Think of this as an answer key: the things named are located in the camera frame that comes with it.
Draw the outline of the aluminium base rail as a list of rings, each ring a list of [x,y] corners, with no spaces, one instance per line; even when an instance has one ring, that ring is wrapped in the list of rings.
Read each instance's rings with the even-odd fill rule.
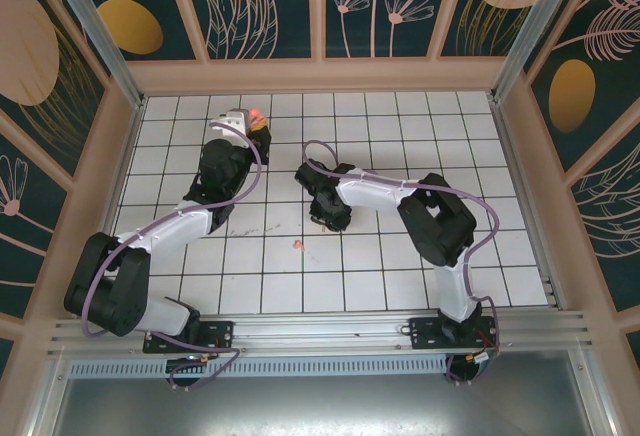
[[[229,315],[234,323],[233,345],[247,357],[391,355],[411,351],[401,327],[414,317],[431,317],[434,310],[338,312],[318,314]],[[592,345],[586,320],[578,311],[539,307],[500,308],[501,351],[569,350]],[[47,355],[62,358],[142,355],[144,334],[87,338],[78,320],[55,324]]]

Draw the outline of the aluminium frame post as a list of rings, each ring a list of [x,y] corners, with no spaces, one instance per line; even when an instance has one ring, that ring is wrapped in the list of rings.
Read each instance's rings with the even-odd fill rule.
[[[490,91],[490,101],[495,105],[500,105],[508,96],[561,2],[562,0],[535,1]]]
[[[142,104],[143,93],[137,86],[132,73],[119,48],[114,43],[96,6],[92,0],[67,0],[69,5],[83,24],[88,37],[93,41],[102,60],[109,68],[115,81],[123,91],[128,102],[138,110]]]

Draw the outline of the floral dark wall panel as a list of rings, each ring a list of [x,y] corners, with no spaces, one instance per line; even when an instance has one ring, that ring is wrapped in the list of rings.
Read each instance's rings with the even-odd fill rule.
[[[444,0],[326,0],[328,58],[424,57]]]
[[[443,57],[507,55],[536,0],[458,0]]]
[[[640,140],[612,147],[571,192],[615,310],[640,305]]]
[[[309,58],[309,0],[191,0],[211,60]]]
[[[0,111],[69,175],[104,91],[47,0],[0,0]]]
[[[0,109],[0,318],[24,322],[72,181]]]
[[[127,61],[195,58],[176,0],[92,0]]]
[[[611,146],[592,169],[613,165],[640,147],[640,0],[575,0],[531,80],[530,89],[563,172],[616,125]]]

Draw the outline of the aluminium table edge rail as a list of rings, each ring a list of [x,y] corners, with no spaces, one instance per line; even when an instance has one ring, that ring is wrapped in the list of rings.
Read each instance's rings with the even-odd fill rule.
[[[516,139],[510,128],[506,112],[500,103],[497,103],[491,93],[488,94],[489,106],[496,124],[497,132],[503,147],[507,166],[513,180],[516,196],[522,211],[526,230],[532,244],[532,252],[540,270],[541,280],[544,286],[548,286],[547,300],[549,304],[564,311],[567,309],[567,301],[558,279],[557,268],[553,260],[542,220],[534,201],[533,192],[529,184],[524,163],[517,151]]]
[[[105,94],[84,149],[74,186],[78,204],[74,237],[76,256],[83,253],[86,241],[97,232],[108,234],[115,217],[117,197],[124,184],[132,140],[140,122],[137,106],[112,89]]]

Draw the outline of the grey metal sheet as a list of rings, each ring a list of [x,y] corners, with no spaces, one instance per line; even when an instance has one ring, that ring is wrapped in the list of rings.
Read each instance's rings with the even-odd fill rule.
[[[440,376],[73,380],[52,436],[595,436],[569,384],[509,390]]]

